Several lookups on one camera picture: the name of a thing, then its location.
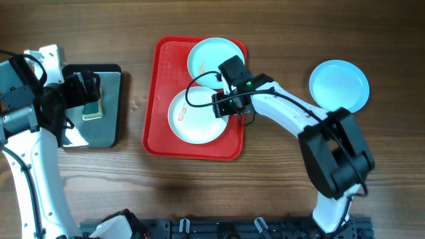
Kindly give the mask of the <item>white stained plate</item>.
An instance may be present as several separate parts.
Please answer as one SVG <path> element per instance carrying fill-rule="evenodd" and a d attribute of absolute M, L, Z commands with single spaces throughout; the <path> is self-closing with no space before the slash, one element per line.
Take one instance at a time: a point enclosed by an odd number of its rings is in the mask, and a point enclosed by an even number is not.
<path fill-rule="evenodd" d="M 185 92 L 179 92 L 169 106 L 167 119 L 172 132 L 192 144 L 204 144 L 218 138 L 225 131 L 229 117 L 216 118 L 212 106 L 194 108 L 188 105 Z"/>

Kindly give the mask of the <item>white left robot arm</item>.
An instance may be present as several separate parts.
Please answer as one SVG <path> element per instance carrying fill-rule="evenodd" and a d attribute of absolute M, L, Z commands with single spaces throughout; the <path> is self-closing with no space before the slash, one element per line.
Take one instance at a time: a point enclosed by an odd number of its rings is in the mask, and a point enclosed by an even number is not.
<path fill-rule="evenodd" d="M 81 238 L 64 192 L 58 149 L 109 148 L 118 138 L 122 69 L 59 68 L 40 52 L 1 63 L 1 151 L 17 192 L 23 238 Z"/>

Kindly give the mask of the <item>green and yellow sponge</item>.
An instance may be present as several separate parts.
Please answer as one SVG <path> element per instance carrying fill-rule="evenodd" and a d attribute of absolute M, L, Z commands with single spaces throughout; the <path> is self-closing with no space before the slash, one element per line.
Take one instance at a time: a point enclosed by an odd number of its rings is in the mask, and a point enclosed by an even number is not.
<path fill-rule="evenodd" d="M 103 117 L 102 98 L 96 102 L 90 102 L 83 107 L 82 119 L 84 121 L 95 120 Z"/>

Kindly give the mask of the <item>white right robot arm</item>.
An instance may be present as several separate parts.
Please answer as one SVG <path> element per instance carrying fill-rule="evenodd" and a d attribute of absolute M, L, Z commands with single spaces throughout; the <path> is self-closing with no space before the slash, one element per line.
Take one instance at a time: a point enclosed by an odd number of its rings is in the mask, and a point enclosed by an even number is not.
<path fill-rule="evenodd" d="M 308 177 L 318 191 L 314 222 L 326 235 L 336 234 L 348 222 L 353 198 L 368 195 L 365 181 L 375 167 L 353 114 L 306 103 L 265 74 L 214 77 L 224 86 L 223 93 L 212 96 L 216 117 L 253 111 L 297 138 Z"/>

